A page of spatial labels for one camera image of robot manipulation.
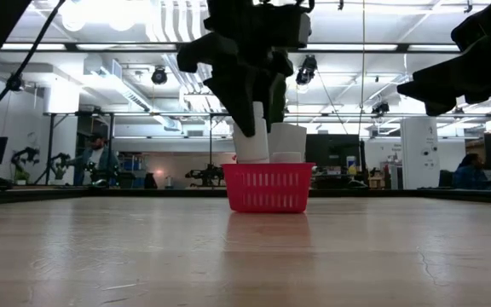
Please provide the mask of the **black table frame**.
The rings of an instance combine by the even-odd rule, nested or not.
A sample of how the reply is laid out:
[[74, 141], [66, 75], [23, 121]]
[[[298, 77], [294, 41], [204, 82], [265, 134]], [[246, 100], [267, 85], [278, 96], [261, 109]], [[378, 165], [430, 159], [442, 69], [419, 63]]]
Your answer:
[[[27, 201], [64, 200], [85, 197], [147, 198], [225, 198], [224, 190], [155, 189], [16, 189], [0, 191], [0, 204]], [[491, 203], [491, 191], [418, 189], [418, 190], [311, 190], [311, 198], [426, 198]]]

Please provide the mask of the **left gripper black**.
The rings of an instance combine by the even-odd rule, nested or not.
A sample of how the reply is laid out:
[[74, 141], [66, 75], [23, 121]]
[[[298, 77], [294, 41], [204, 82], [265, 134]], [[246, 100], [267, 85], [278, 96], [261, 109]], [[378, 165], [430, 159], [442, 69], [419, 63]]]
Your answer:
[[288, 51], [308, 44], [309, 14], [315, 0], [292, 0], [282, 5], [273, 5], [271, 0], [259, 0], [258, 4], [253, 0], [206, 0], [206, 3], [209, 17], [205, 19], [205, 29], [210, 33], [178, 49], [178, 68], [195, 73], [200, 64], [211, 66], [211, 77], [203, 84], [247, 137], [256, 134], [253, 67], [274, 72], [265, 84], [263, 102], [267, 132], [270, 132], [272, 124], [280, 122], [280, 75], [293, 74]]

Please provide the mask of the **person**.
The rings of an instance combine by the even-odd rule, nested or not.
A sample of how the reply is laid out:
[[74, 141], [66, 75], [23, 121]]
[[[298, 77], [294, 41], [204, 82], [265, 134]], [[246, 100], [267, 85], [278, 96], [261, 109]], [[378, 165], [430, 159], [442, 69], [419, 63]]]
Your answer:
[[491, 184], [477, 153], [468, 153], [453, 173], [453, 186], [459, 189], [488, 190]]
[[93, 163], [95, 172], [115, 171], [118, 167], [118, 159], [114, 151], [110, 151], [106, 145], [106, 138], [100, 133], [93, 133], [90, 136], [90, 146], [79, 156], [69, 161], [74, 166], [78, 174], [74, 177], [75, 185], [88, 185], [92, 182], [93, 171], [86, 169], [89, 163]]

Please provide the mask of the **black background pipe frame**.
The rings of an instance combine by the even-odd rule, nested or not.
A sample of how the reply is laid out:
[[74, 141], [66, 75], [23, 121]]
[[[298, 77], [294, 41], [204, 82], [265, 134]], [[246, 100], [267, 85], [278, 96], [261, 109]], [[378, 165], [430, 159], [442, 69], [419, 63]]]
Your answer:
[[199, 186], [191, 174], [234, 160], [234, 121], [226, 113], [54, 113], [50, 131], [69, 119], [78, 121], [78, 152], [87, 138], [103, 135], [119, 158], [123, 173], [143, 180], [149, 174], [159, 188]]

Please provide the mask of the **white pillar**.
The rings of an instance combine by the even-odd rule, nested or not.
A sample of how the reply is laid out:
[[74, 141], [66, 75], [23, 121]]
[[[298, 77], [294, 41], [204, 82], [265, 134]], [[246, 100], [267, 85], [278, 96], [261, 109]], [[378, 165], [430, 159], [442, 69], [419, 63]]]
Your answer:
[[436, 120], [429, 117], [403, 119], [401, 149], [403, 188], [437, 187], [440, 160]]

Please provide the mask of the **red plastic basket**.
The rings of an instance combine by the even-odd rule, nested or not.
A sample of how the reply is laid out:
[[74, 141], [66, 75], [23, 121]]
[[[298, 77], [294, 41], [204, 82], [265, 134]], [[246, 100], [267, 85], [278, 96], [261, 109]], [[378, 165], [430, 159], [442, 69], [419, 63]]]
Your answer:
[[236, 212], [302, 213], [313, 163], [225, 164], [230, 208]]

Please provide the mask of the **white hexagonal plant pot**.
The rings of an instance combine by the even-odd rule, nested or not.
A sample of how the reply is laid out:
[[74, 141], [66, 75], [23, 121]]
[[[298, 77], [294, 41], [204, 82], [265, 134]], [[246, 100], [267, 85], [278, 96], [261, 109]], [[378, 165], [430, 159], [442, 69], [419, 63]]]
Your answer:
[[307, 129], [299, 125], [273, 123], [268, 133], [269, 153], [299, 152], [304, 155]]

